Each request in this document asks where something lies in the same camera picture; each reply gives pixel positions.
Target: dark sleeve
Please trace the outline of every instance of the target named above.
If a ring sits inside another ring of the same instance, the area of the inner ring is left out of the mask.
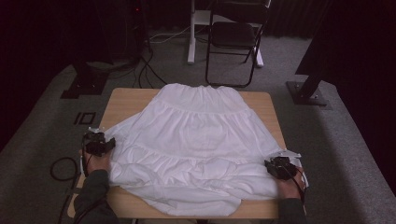
[[[84,181],[81,193],[74,201],[75,221],[82,216],[78,223],[119,223],[116,214],[107,203],[108,190],[107,171],[96,170],[90,173]]]
[[[283,199],[279,201],[278,224],[306,224],[305,210],[300,199]]]

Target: carpeted floor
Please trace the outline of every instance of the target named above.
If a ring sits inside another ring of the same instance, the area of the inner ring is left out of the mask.
[[[193,65],[187,64],[188,43],[187,38],[174,38],[152,44],[154,54],[149,64],[168,83],[206,85],[205,43],[197,42]],[[306,79],[294,72],[309,43],[299,38],[263,37],[264,67],[256,69],[250,86],[239,90],[271,94],[288,149],[303,155],[310,183],[305,203],[310,223],[394,223],[396,199],[336,88],[325,82],[319,86],[332,109],[295,105],[290,97],[285,83]],[[147,50],[144,57],[149,59]],[[108,68],[101,63],[92,66]],[[214,58],[211,66],[213,74],[226,74],[236,81],[244,78],[243,64],[230,66]],[[57,222],[71,181],[53,179],[52,163],[62,157],[78,159],[81,136],[88,127],[99,125],[112,90],[139,88],[136,78],[142,67],[140,63],[135,69],[111,73],[102,95],[81,95],[78,99],[60,99],[76,75],[72,66],[52,80],[0,154],[0,223]],[[151,71],[141,74],[143,88],[163,86]],[[59,163],[53,173],[60,178],[73,175],[73,163]],[[62,219],[72,223],[66,214]]]

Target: chair backrest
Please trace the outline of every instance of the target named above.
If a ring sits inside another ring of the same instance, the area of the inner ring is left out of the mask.
[[[268,18],[268,1],[216,0],[212,6],[211,19],[213,15],[219,15],[236,22],[265,24]]]

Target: white cloth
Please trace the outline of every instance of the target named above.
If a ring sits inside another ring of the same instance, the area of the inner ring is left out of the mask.
[[[166,214],[228,216],[241,199],[277,196],[263,163],[282,149],[232,88],[166,85],[110,137],[110,184]]]

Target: black folding chair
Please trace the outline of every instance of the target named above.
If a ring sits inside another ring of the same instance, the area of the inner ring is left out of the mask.
[[[206,52],[205,80],[212,86],[246,87],[253,78],[257,63],[257,54],[261,36],[267,23],[269,3],[265,1],[248,0],[215,0],[210,12],[209,37]],[[221,16],[230,21],[214,21],[215,16]],[[212,51],[211,46],[221,51]],[[230,49],[241,49],[242,52],[231,52]],[[227,84],[210,82],[208,79],[210,54],[245,55],[247,62],[253,53],[253,62],[248,82],[245,84]]]

